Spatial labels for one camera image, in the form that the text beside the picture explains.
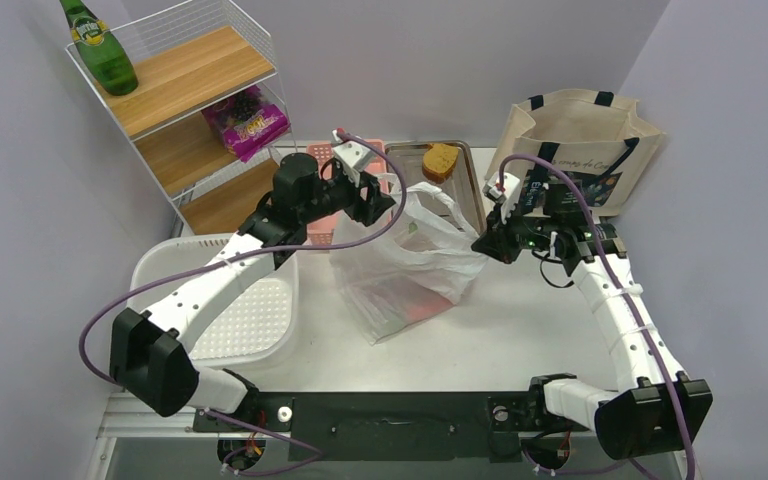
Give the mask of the white plastic grocery bag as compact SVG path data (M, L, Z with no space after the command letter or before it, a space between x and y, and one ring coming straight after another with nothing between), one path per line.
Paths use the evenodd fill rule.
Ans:
M402 190L396 175L378 178L406 202L402 215L390 228L386 219L365 227L339 215L329 253L337 290L372 345L455 306L488 261L472 250L476 229L440 187Z

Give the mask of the beige canvas tote bag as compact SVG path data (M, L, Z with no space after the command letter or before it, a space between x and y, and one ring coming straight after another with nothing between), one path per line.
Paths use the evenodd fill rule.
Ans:
M485 180L498 179L506 157L534 155L579 180L596 215L619 215L665 138L638 116L638 103L609 91L565 89L513 105Z

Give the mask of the white plastic basin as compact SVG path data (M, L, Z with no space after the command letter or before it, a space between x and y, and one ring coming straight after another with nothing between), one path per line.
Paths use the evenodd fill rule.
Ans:
M157 244L137 263L130 287L208 264L229 237L228 233L196 235ZM211 323L189 353L192 362L217 369L278 363L296 343L298 289L298 262L292 256Z

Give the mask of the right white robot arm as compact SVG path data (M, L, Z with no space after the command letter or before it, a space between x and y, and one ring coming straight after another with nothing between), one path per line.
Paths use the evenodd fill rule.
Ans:
M614 460L690 446L713 403L707 382L693 379L671 354L642 301L624 244L613 226L594 222L560 182L548 184L549 214L520 209L523 183L496 175L483 188L494 203L474 251L511 264L524 250L545 251L563 266L592 312L617 386L610 391L573 374L532 379L529 422L548 429L561 419L596 434Z

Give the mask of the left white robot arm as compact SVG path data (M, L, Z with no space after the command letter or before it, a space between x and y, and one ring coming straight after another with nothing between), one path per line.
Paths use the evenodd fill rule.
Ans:
M278 270L307 245L307 227L339 211L370 226L395 200L366 167L376 157L359 145L334 152L329 177L306 153L284 157L272 189L211 263L175 275L183 283L143 311L127 307L112 323L109 373L156 414L186 406L216 410L232 429L252 426L257 389L244 377L193 363L190 352L249 287Z

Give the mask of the pink plastic basket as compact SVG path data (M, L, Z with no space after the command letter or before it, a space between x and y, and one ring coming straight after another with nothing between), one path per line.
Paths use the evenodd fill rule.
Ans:
M306 147L306 153L313 156L320 167L330 160L334 154L330 143L312 143ZM388 171L386 162L377 155L365 168L370 174L386 173ZM311 244L330 245L333 239L333 232L339 219L339 213L320 219L307 227L307 236Z

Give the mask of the stainless steel tray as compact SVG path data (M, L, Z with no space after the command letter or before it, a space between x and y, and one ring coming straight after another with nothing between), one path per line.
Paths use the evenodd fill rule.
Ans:
M452 173L441 183L427 178L422 169L424 155L435 146L447 145L457 151ZM486 228L481 186L475 173L471 150L459 140L436 142L398 142L385 146L385 153L402 171L409 186L427 182L439 187L460 207L472 228L482 233Z

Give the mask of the brown bread slice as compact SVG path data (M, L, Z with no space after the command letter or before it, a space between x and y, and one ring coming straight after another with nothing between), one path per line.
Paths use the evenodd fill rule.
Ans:
M435 183L445 182L453 174L458 157L457 147L444 143L430 143L421 162L424 177Z

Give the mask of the purple snack packet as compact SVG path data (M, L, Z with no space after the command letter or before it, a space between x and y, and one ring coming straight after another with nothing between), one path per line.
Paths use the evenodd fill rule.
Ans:
M220 100L201 114L224 148L243 163L290 130L287 115L258 86Z

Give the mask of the green glass bottle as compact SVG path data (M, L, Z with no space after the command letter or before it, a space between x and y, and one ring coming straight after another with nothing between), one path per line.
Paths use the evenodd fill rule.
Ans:
M110 95L139 86L135 68L109 27L80 0L60 0L72 42L93 78Z

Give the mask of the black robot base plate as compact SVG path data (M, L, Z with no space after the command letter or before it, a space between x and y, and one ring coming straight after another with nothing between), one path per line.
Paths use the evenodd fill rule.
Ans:
M542 432L583 431L514 392L264 392L243 417L323 451L327 461L519 459Z

